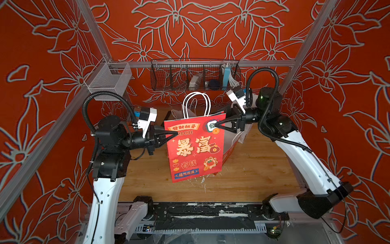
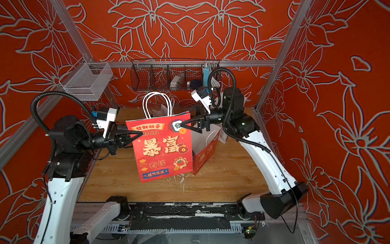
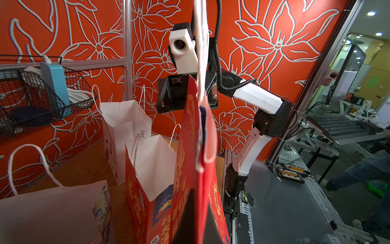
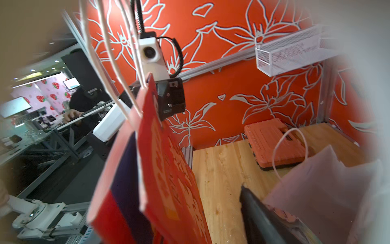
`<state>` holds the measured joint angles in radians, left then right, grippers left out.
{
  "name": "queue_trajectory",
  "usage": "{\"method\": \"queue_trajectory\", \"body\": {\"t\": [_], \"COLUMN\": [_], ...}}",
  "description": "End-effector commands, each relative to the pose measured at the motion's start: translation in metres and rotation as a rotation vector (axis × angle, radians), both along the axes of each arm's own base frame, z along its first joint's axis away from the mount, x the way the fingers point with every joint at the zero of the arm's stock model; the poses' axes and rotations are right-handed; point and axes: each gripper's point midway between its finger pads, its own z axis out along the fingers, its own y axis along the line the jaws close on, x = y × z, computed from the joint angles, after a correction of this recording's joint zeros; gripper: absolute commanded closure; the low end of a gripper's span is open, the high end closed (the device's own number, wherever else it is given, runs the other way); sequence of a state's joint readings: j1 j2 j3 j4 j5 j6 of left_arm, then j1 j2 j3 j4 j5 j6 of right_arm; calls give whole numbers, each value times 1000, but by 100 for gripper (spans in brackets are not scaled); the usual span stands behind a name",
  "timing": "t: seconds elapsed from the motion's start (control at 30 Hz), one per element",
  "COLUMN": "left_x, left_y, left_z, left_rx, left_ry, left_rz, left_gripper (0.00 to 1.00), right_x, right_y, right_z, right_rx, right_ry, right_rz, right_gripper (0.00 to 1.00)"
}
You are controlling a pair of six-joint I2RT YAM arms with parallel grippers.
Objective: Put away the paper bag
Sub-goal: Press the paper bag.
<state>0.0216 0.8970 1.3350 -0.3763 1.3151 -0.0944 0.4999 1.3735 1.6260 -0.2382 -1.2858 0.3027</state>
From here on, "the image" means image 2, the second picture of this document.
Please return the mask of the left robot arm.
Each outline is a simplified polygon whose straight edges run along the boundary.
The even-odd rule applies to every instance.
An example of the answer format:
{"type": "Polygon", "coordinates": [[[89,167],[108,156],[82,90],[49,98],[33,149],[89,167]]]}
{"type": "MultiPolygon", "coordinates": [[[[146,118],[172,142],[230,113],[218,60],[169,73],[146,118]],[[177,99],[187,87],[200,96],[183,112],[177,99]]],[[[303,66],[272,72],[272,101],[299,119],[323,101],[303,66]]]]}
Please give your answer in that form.
{"type": "Polygon", "coordinates": [[[118,148],[127,148],[143,134],[118,126],[114,121],[106,128],[98,125],[97,117],[75,96],[62,91],[46,91],[34,97],[30,104],[33,119],[51,141],[51,153],[43,171],[47,193],[44,212],[35,237],[36,244],[91,244],[114,219],[126,220],[132,216],[128,199],[111,196],[84,224],[71,230],[72,217],[79,191],[87,176],[88,166],[95,158],[93,152],[106,148],[115,155],[118,148]],[[48,128],[37,112],[39,101],[48,96],[66,97],[76,102],[89,116],[95,133],[74,115],[60,118],[48,128]]]}

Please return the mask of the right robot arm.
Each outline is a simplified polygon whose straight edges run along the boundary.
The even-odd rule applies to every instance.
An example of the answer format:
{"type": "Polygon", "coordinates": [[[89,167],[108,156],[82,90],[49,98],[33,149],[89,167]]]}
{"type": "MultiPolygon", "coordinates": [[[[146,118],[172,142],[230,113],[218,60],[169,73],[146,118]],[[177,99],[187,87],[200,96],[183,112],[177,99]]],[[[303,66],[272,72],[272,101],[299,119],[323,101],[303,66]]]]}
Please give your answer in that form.
{"type": "Polygon", "coordinates": [[[273,219],[282,218],[292,208],[298,208],[307,195],[308,186],[298,182],[280,163],[267,144],[264,134],[255,119],[244,111],[244,95],[237,88],[233,72],[218,67],[210,72],[207,85],[192,92],[196,115],[180,124],[181,128],[202,133],[211,125],[220,124],[224,133],[249,153],[262,173],[269,192],[248,194],[238,200],[239,210],[244,216],[254,212],[265,212],[273,219]]]}

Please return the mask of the red RICH paper bag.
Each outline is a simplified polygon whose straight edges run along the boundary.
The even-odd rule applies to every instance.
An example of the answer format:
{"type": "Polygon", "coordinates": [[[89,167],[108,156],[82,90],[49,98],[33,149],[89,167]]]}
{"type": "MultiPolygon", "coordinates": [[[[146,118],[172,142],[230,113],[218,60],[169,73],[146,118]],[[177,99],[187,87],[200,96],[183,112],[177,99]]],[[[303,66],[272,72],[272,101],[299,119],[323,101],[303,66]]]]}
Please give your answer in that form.
{"type": "Polygon", "coordinates": [[[138,173],[142,183],[160,180],[193,170],[192,134],[181,124],[191,118],[186,111],[173,113],[173,101],[167,94],[153,91],[142,101],[145,118],[126,121],[130,131],[141,133],[132,137],[138,173]],[[148,110],[149,99],[161,96],[167,111],[157,117],[148,110]]]}

